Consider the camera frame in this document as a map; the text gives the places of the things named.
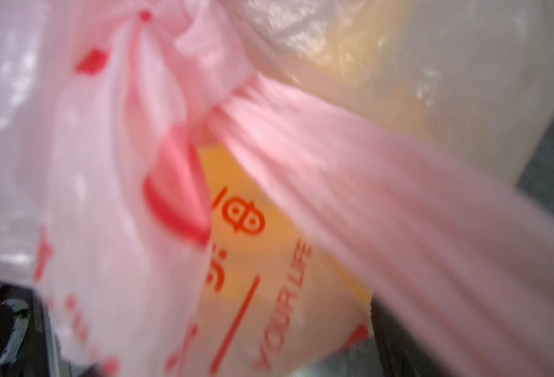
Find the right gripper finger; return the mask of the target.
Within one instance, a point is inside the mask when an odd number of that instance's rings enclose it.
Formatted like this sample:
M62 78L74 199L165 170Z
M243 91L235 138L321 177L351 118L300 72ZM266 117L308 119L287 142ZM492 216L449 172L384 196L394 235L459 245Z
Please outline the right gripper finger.
M384 376L437 377L447 372L382 304L371 300L371 321Z

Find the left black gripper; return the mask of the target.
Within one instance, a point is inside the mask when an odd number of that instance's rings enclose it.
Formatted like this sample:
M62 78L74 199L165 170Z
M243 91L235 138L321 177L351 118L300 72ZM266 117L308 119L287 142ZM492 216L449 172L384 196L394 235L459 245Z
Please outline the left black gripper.
M0 282L0 376L64 376L50 321L32 290Z

